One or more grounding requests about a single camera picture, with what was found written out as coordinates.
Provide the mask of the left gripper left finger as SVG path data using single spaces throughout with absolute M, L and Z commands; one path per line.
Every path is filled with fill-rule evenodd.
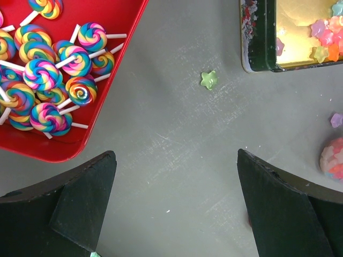
M 1 256 L 91 256 L 116 167 L 116 155 L 109 150 L 1 196 Z

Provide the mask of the green star candy on table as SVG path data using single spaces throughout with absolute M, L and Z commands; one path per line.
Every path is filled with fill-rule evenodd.
M 202 72 L 201 78 L 202 80 L 200 82 L 200 85 L 205 87 L 209 91 L 212 91 L 214 87 L 218 84 L 218 76 L 215 71 L 211 71 L 209 73 Z

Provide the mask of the green white cloth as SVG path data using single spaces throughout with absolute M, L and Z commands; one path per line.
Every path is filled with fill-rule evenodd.
M 90 257 L 101 257 L 97 252 L 92 252 Z

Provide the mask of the golden tin with star candies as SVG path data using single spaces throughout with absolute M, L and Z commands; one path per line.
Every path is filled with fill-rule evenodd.
M 342 64 L 342 1 L 241 1 L 249 73 Z

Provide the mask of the clear plastic jar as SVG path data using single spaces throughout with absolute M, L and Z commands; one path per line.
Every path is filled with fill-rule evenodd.
M 332 140 L 323 149 L 319 166 L 324 175 L 342 183 L 342 137 Z

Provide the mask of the red tin with lollipops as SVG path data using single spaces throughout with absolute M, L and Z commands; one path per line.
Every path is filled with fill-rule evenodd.
M 115 54 L 115 66 L 110 78 L 98 82 L 94 103 L 72 112 L 73 121 L 88 125 L 88 129 L 72 127 L 64 136 L 48 139 L 37 130 L 20 131 L 9 123 L 1 126 L 1 151 L 13 152 L 37 160 L 61 163 L 77 156 L 86 146 L 115 74 L 133 33 L 143 15 L 147 1 L 63 1 L 63 11 L 54 20 L 38 16 L 34 24 L 47 30 L 51 39 L 67 40 L 76 24 L 96 22 L 109 34 L 126 34 L 123 49 Z

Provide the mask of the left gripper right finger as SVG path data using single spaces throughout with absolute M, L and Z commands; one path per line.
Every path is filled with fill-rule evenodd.
M 243 149 L 237 170 L 259 256 L 342 256 L 342 192 Z

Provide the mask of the purple star candy on table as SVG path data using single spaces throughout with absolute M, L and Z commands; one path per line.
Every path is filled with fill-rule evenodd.
M 330 119 L 331 126 L 336 129 L 343 124 L 343 114 L 334 113 Z

